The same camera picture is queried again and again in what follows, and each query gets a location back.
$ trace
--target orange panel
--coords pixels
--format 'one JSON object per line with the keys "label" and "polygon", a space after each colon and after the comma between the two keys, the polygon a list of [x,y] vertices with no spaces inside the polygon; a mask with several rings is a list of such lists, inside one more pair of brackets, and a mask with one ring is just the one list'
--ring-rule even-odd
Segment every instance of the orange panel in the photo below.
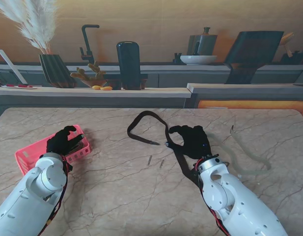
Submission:
{"label": "orange panel", "polygon": [[302,101],[210,101],[201,100],[198,108],[226,107],[232,109],[294,109],[303,116]]}

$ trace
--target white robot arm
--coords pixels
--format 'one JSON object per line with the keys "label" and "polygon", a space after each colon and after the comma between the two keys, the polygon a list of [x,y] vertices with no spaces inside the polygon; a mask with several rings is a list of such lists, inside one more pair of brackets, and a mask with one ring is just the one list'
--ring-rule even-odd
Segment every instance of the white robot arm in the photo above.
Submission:
{"label": "white robot arm", "polygon": [[0,236],[37,236],[67,182],[62,157],[44,154],[0,206]]}
{"label": "white robot arm", "polygon": [[204,201],[219,214],[228,235],[287,236],[276,215],[218,157],[202,161],[198,170]]}

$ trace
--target small plant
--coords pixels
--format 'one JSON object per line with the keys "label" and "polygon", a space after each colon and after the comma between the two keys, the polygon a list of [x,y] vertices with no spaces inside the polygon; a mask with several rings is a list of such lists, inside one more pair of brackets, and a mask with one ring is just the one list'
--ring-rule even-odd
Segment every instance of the small plant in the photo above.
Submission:
{"label": "small plant", "polygon": [[103,75],[106,74],[105,71],[100,70],[98,62],[95,61],[94,64],[88,64],[88,67],[96,73],[95,77],[89,77],[85,74],[85,70],[77,67],[77,72],[71,73],[71,77],[78,78],[86,81],[95,81],[95,80],[105,80]]}
{"label": "small plant", "polygon": [[0,12],[16,22],[22,35],[43,54],[52,54],[56,11],[56,0],[0,0]]}

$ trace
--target countertop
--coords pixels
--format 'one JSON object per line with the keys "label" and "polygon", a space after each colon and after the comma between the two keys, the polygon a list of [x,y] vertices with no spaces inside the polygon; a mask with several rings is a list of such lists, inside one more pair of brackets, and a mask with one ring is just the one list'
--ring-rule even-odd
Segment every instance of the countertop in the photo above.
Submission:
{"label": "countertop", "polygon": [[[15,65],[18,70],[30,72],[43,72],[40,65]],[[76,67],[82,68],[85,71],[92,72],[86,65],[68,65],[69,71],[76,71]],[[9,65],[0,64],[0,70],[10,70]],[[118,65],[100,65],[100,69],[106,71],[108,74],[119,74],[120,68]],[[303,65],[265,65],[259,68],[257,71],[264,71],[270,73],[270,71],[294,71],[303,70]],[[141,65],[140,71],[142,74],[152,73],[226,73],[230,72],[230,69],[226,65]]]}
{"label": "countertop", "polygon": [[303,94],[303,86],[293,84],[252,84],[252,85],[230,85],[230,84],[193,84],[188,83],[187,88],[192,93],[211,94]]}
{"label": "countertop", "polygon": [[[133,131],[159,142],[128,138],[144,109],[10,108],[0,117],[0,204],[22,178],[14,152],[66,125],[79,124],[92,152],[73,163],[59,214],[43,236],[221,236],[197,187],[165,145],[164,126],[145,117]],[[261,169],[230,137],[267,158],[272,170],[241,180],[276,213],[290,236],[303,236],[303,117],[294,110],[153,109],[174,125],[202,125],[237,154],[245,169]],[[182,143],[177,134],[176,143]],[[213,153],[229,157],[211,141]],[[232,165],[229,171],[235,175]]]}
{"label": "countertop", "polygon": [[146,88],[145,90],[93,90],[92,88],[54,88],[38,87],[37,89],[18,89],[0,87],[0,95],[46,96],[46,97],[157,97],[157,98],[190,98],[187,88]]}

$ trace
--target black glove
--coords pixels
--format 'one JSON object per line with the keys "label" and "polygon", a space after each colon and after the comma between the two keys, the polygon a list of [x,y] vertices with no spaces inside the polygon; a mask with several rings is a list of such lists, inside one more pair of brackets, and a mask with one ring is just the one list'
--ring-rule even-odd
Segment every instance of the black glove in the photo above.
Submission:
{"label": "black glove", "polygon": [[166,145],[173,151],[178,151],[191,159],[200,159],[211,154],[210,144],[205,131],[202,126],[195,126],[191,128],[187,125],[174,126],[169,129],[169,133],[179,133],[183,140],[184,145],[178,145],[175,143],[166,143]]}
{"label": "black glove", "polygon": [[74,146],[84,138],[84,134],[80,134],[68,141],[70,131],[76,131],[74,126],[66,126],[64,129],[58,131],[54,137],[47,141],[47,152],[54,152],[60,155],[67,155]]}

